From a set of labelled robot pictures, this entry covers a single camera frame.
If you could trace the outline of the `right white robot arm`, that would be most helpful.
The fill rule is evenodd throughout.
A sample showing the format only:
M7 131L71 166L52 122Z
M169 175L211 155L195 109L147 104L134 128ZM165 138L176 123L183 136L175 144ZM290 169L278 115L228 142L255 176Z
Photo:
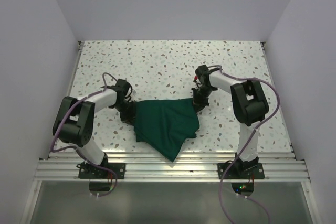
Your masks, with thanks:
M209 105L208 97L218 89L232 97L234 116L240 123L238 150L235 154L234 172L240 178L246 178L258 165L257 125L269 112L260 81L255 79L235 79L222 73L221 67L209 68L201 65L195 70L196 88L192 89L193 107L196 112Z

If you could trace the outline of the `green surgical cloth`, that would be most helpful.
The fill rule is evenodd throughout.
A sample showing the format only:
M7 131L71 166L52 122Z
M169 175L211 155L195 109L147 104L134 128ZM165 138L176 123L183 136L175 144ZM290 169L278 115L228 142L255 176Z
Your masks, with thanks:
M136 103L135 140L149 144L170 162L186 139L196 138L199 124L191 98Z

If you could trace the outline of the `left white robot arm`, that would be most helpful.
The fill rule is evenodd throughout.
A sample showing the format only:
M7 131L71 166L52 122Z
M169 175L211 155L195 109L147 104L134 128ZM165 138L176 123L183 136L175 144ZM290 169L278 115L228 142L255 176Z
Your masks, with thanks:
M63 98L52 128L54 138L50 152L75 150L86 164L91 165L92 174L97 178L106 177L109 172L107 155L91 139L94 116L105 108L116 109L121 122L133 125L136 105L131 100L132 91L130 83L119 79L115 85L105 84L99 91L83 98Z

